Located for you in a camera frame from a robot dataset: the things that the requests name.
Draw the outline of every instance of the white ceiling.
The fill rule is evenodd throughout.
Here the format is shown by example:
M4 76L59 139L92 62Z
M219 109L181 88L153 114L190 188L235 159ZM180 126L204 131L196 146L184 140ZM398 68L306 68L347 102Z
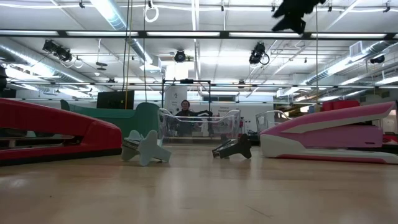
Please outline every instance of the white ceiling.
M56 0L61 5L77 5L79 0ZM144 1L132 1L133 4L143 4ZM153 0L155 5L190 7L190 0ZM348 7L354 0L333 0L333 7ZM386 0L362 0L355 10L374 9L384 7ZM0 1L0 3L20 4L31 6L53 6L49 0L31 1ZM127 8L122 7L127 4L127 0L117 1L120 10L126 17ZM257 7L271 6L272 0L225 0L226 6L243 7L249 6L252 9ZM398 7L398 0L392 0L391 6ZM221 12L221 1L201 0L200 7L220 7L220 11L202 11L199 15L199 30L223 30L223 13ZM66 16L59 9L18 9L0 6L0 29L57 29L57 30L111 30L111 26L101 16L94 7L79 7L65 9L82 26L80 27L73 19ZM341 14L341 11L318 13L318 30L333 32L396 32L398 30L398 12L349 12L341 18L329 30L326 28ZM144 29L143 9L134 7L132 9L132 29ZM305 16L307 22L306 30L316 31L315 13ZM270 31L277 20L272 18L270 11L226 11L226 30L262 30ZM192 30L191 11L179 11L173 9L159 9L159 18L153 23L145 23L145 30ZM20 44L45 54L42 50L43 38L13 38ZM54 39L57 43L70 48L75 55L91 54L91 56L81 56L85 62L80 69L74 68L94 80L104 82L108 78L116 77L121 82L123 77L124 41L122 39L102 40L102 44L107 49L120 56L119 61L111 55L101 56L100 61L108 63L107 71L101 72L100 76L95 76L96 56L98 51L98 41L95 39ZM247 79L252 72L248 64L251 50L258 40L199 40L201 78L212 80L213 82L237 82L239 79ZM267 47L273 40L264 41ZM322 68L325 63L331 62L340 55L348 52L349 46L355 43L352 41L319 41L318 43L318 64ZM305 44L307 47L294 60L289 61L298 51L299 47ZM184 49L187 55L194 55L194 43L192 39L146 39L145 51L152 55L160 56L163 60L170 60L170 52L177 49ZM101 53L109 53L108 50L101 48ZM285 63L288 63L282 70L272 76L268 83L293 83L295 73L309 74L315 71L316 42L297 41L278 41L271 50L271 62L264 69L260 69L252 74L246 81L261 83L269 79L275 71ZM136 77L143 77L144 74L139 69L139 62L130 63L130 82L140 82ZM361 71L352 71L346 75L355 75ZM150 82L161 80L160 74L147 74ZM190 70L189 78L195 78L195 72Z

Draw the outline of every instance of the ceiling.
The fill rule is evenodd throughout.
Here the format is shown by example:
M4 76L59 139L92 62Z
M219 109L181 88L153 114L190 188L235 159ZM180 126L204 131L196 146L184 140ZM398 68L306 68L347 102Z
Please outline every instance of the ceiling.
M79 0L34 0L34 1L0 1L5 4L18 4L23 6L61 6L78 5ZM127 18L127 0L116 1L120 11ZM305 16L307 22L306 30L316 32L396 32L398 23L396 18L398 12L398 0L390 2L390 12L360 12L370 9L383 9L386 0L373 1L362 0L344 16L342 11L349 7L355 0L333 0L335 10L327 12L324 9L328 3L320 6L318 20L316 13ZM87 6L90 1L83 1ZM159 8L159 18L152 23L144 22L143 7L132 8L132 29L133 30L192 30L191 0L153 0L156 6L185 7L186 10ZM200 11L198 17L197 30L223 30L224 16L226 30L257 30L270 31L277 20L272 18L270 7L273 0L224 0L225 6L234 10L221 12L221 1L201 0L200 8L217 8L218 11ZM132 0L133 6L144 4L144 1ZM148 17L153 16L153 11L148 12ZM0 6L0 29L55 29L55 30L111 30L112 27L95 7L71 7L65 9L21 9L14 7ZM43 56L46 53L42 50L44 38L14 37L14 41L30 48ZM99 52L99 61L107 63L106 71L97 72L95 65L98 53L98 40L96 39L61 39L54 38L56 43L71 49L71 52L79 56L84 62L83 67L75 68L74 71L97 82L105 82L109 78L115 78L117 82L123 82L123 56L124 40L104 39L101 41L102 47ZM258 67L253 71L249 66L248 58L251 50L258 41L263 41L269 48L274 40L231 40L231 39L200 39L200 78L220 83L237 83L240 79L246 83L278 83L278 84L298 84L296 74L310 74L317 69L321 70L325 64L333 61L349 52L350 45L356 41L300 41L297 40L278 40L268 53L271 57L269 65ZM144 50L151 55L159 56L165 64L173 63L171 52L178 49L185 51L192 57L195 55L195 44L193 39L140 39L139 42L144 46ZM390 52L389 61L395 62L395 52ZM159 82L162 74L144 74L139 68L141 66L138 59L129 61L129 82L142 82L144 75L147 82ZM364 73L364 63L356 65L355 69L341 72L336 76L323 80L324 85L337 85L341 78L337 75L354 77ZM194 67L189 71L189 78L196 79Z

